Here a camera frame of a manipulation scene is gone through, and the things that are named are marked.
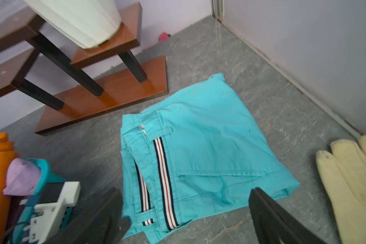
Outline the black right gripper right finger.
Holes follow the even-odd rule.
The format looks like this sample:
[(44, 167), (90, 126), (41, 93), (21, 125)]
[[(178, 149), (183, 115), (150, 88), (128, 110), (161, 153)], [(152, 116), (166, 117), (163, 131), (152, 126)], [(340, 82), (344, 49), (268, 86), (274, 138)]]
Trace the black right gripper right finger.
[(260, 188), (251, 191), (249, 207), (260, 244), (324, 243)]

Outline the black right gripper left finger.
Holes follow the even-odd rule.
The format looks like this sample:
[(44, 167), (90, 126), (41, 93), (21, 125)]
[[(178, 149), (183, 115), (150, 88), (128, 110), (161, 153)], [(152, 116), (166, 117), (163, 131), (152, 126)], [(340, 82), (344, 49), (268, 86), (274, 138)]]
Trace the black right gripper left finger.
[(122, 193), (117, 188), (111, 188), (45, 243), (117, 244), (131, 227), (130, 218), (123, 218), (122, 210)]

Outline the teal plastic basket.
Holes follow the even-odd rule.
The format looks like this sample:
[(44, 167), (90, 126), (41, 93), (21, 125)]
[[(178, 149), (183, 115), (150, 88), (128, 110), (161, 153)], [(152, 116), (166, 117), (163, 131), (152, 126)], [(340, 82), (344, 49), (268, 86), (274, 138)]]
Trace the teal plastic basket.
[(26, 159), (39, 168), (40, 177), (25, 204), (8, 244), (42, 244), (48, 236), (65, 228), (73, 205), (59, 201), (66, 179), (52, 173), (44, 159)]

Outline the purple pants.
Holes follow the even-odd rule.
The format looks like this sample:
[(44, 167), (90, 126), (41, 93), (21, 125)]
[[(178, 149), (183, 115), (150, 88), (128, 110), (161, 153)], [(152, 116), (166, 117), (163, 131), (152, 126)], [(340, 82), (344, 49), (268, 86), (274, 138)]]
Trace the purple pants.
[(41, 177), (41, 169), (34, 163), (15, 158), (9, 165), (6, 175), (6, 196), (30, 196), (34, 193)]

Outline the teal pants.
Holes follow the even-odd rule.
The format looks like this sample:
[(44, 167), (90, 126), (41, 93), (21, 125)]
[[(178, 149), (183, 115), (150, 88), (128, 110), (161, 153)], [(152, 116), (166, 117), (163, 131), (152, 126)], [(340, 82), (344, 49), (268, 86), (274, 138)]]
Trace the teal pants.
[(151, 244), (248, 206), (255, 188), (278, 200), (300, 186), (222, 73), (125, 114), (121, 155), (126, 237), (144, 233)]

